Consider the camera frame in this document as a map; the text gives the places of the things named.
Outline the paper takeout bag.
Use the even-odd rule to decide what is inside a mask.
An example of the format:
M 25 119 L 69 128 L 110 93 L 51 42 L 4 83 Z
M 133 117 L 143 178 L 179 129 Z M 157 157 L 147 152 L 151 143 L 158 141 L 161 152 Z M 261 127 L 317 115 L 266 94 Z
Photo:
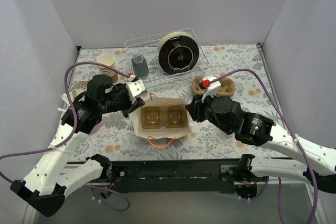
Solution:
M 186 100 L 179 98 L 160 98 L 150 94 L 150 98 L 145 101 L 147 106 L 172 106 L 172 105 L 181 105 L 185 108 Z M 190 116 L 187 112 L 188 117 L 188 126 L 184 128 L 168 129 L 166 127 L 161 127 L 160 129 L 151 129 L 146 130 L 141 125 L 141 108 L 136 109 L 131 113 L 131 122 L 133 124 L 134 133 L 136 136 L 145 138 L 149 143 L 156 148 L 166 148 L 172 141 L 184 137 L 191 133 L 190 126 Z

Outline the stack of paper cups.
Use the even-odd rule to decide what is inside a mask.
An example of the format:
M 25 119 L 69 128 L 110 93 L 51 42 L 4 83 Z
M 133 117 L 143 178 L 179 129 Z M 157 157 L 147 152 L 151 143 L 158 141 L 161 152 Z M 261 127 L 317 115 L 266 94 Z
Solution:
M 115 59 L 114 59 L 114 56 L 111 54 L 101 54 L 97 58 L 97 63 L 101 63 L 105 66 L 109 66 L 113 68 L 115 67 Z M 118 81 L 118 74 L 112 71 L 111 69 L 99 66 L 99 70 L 102 74 L 110 76 L 113 80 L 113 83 L 116 83 Z

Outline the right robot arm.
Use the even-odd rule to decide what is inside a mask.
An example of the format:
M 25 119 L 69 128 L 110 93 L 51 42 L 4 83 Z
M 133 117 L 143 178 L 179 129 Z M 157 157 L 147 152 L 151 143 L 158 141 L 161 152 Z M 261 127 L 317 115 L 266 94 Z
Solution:
M 240 103 L 229 97 L 207 96 L 203 99 L 201 95 L 195 95 L 185 108 L 195 122 L 207 120 L 244 144 L 287 156 L 287 159 L 267 159 L 244 154 L 231 173 L 234 180 L 284 177 L 310 184 L 316 182 L 320 191 L 335 193 L 335 149 L 299 136 L 293 140 L 279 124 L 260 114 L 243 111 Z

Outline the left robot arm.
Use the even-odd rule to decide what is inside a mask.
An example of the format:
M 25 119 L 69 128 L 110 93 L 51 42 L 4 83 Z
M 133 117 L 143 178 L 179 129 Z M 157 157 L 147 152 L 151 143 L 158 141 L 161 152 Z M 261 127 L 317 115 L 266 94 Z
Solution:
M 71 172 L 62 174 L 62 171 L 104 114 L 120 111 L 127 118 L 144 105 L 140 96 L 145 91 L 144 83 L 135 76 L 131 76 L 129 82 L 116 85 L 110 76 L 94 76 L 86 91 L 77 95 L 64 113 L 48 150 L 28 175 L 12 182 L 11 190 L 38 212 L 50 217 L 71 193 L 87 182 L 110 180 L 111 162 L 100 154 L 88 158 Z

